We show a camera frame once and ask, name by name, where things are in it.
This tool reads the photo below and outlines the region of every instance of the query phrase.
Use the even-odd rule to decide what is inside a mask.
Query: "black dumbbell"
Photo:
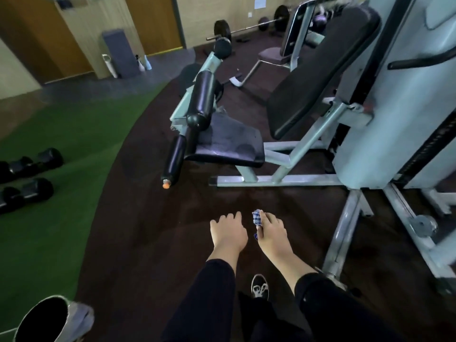
[[[54,195],[52,183],[44,178],[33,179],[21,190],[5,187],[0,192],[0,214],[15,211],[25,204],[48,200]]]
[[[0,161],[0,182],[10,182],[20,177],[31,177],[47,170],[63,165],[63,157],[59,150],[46,149],[38,154],[38,161],[33,162],[30,157],[23,156],[18,161],[7,163]]]

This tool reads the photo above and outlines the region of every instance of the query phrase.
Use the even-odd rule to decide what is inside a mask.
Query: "green turf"
[[[134,122],[163,87],[119,100],[46,107],[0,141],[2,160],[36,158],[52,146],[66,162],[40,175],[54,184],[49,201],[0,216],[0,332],[16,327],[49,295],[74,297],[108,172]]]

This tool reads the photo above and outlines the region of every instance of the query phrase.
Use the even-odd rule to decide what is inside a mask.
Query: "padded seat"
[[[265,148],[259,130],[214,113],[207,130],[188,137],[185,160],[259,168],[265,162]]]
[[[328,88],[373,42],[380,16],[366,6],[346,7],[327,28],[325,39],[272,92],[266,105],[271,136],[282,138],[299,120],[311,115]]]
[[[273,65],[282,66],[291,60],[291,54],[283,57],[281,54],[280,47],[268,48],[263,50],[261,53],[258,54],[258,59],[261,61],[265,61],[267,63],[271,63]]]

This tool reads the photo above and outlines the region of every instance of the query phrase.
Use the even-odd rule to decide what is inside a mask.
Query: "black sneaker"
[[[269,286],[263,275],[257,274],[254,276],[250,289],[254,298],[269,299]]]

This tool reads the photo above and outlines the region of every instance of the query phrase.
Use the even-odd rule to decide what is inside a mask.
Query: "barbell bar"
[[[213,40],[219,37],[225,37],[231,40],[231,35],[237,32],[250,30],[258,27],[261,31],[266,31],[269,28],[269,24],[275,23],[277,31],[284,32],[286,30],[288,21],[290,19],[290,9],[285,5],[280,5],[274,14],[274,20],[269,20],[267,17],[260,18],[258,24],[241,28],[236,31],[231,31],[229,24],[226,20],[217,20],[214,24],[214,36],[208,37],[206,40]]]

